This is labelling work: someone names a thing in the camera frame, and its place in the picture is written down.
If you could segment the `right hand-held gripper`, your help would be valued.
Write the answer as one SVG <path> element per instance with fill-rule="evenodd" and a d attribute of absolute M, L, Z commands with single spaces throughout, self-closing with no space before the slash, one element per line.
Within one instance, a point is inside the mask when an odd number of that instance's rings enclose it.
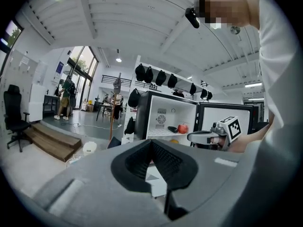
<path fill-rule="evenodd" d="M 210 146 L 210 138 L 225 137 L 222 151 L 227 151 L 229 146 L 242 134 L 237 116 L 229 116 L 214 122 L 208 131 L 196 131 L 187 135 L 187 139 L 199 146 Z"/>

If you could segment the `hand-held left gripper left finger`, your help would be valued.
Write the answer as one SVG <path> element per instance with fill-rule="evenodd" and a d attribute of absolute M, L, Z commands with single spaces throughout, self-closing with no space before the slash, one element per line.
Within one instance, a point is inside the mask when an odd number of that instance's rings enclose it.
<path fill-rule="evenodd" d="M 152 160 L 152 141 L 144 140 L 116 156 L 111 163 L 113 177 L 131 192 L 151 193 L 151 185 L 145 181 Z"/>

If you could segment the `person's right hand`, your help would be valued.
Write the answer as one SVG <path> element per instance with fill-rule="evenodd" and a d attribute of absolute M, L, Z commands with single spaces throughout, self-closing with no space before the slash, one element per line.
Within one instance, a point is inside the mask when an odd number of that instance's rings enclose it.
<path fill-rule="evenodd" d="M 214 137 L 210 138 L 210 146 L 209 149 L 211 150 L 222 150 L 223 145 L 225 143 L 225 137 Z"/>

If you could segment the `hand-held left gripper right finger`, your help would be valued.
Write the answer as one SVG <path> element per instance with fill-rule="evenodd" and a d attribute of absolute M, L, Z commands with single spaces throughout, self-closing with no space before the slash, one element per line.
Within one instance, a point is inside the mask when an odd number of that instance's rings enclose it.
<path fill-rule="evenodd" d="M 151 159 L 170 191 L 187 188 L 198 172 L 197 162 L 165 140 L 151 141 Z"/>

